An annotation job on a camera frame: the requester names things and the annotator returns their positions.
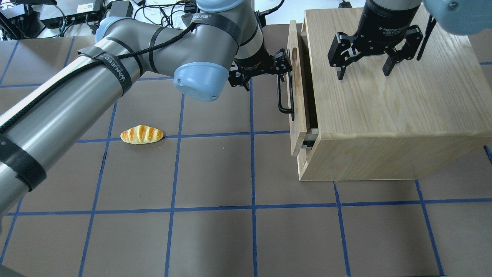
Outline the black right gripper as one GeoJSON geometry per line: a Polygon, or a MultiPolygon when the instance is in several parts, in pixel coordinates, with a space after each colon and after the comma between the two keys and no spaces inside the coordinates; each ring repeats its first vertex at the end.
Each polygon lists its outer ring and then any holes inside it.
{"type": "Polygon", "coordinates": [[[423,38],[412,25],[420,4],[365,4],[353,35],[336,33],[327,54],[330,66],[343,80],[347,67],[364,56],[388,54],[382,68],[388,77],[395,65],[414,58],[423,38]]]}

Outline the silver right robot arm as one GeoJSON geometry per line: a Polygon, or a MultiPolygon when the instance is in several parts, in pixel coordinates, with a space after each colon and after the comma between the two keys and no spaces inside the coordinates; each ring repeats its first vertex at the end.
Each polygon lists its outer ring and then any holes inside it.
{"type": "Polygon", "coordinates": [[[490,0],[367,0],[353,35],[337,32],[327,54],[342,80],[346,68],[363,57],[386,54],[389,76],[403,60],[420,60],[434,27],[453,35],[491,28],[490,0]]]}

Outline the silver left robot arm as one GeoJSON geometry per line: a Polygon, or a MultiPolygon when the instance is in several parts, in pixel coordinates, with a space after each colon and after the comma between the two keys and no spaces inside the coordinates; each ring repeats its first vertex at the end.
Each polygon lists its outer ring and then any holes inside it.
{"type": "Polygon", "coordinates": [[[183,95],[217,100],[225,84],[291,70],[284,50],[270,55],[266,11],[247,0],[197,0],[185,29],[108,17],[93,46],[1,115],[1,217],[47,177],[47,171],[146,72],[173,77],[183,95]]]}

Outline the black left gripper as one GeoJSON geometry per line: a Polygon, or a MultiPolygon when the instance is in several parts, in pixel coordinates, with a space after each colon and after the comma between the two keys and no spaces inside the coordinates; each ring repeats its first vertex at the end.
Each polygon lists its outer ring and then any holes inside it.
{"type": "Polygon", "coordinates": [[[292,72],[292,65],[284,48],[275,55],[270,55],[263,43],[260,49],[248,58],[233,59],[236,70],[230,70],[228,82],[232,87],[241,86],[250,92],[251,77],[261,74],[276,74],[281,82],[285,82],[284,75],[292,72]]]}

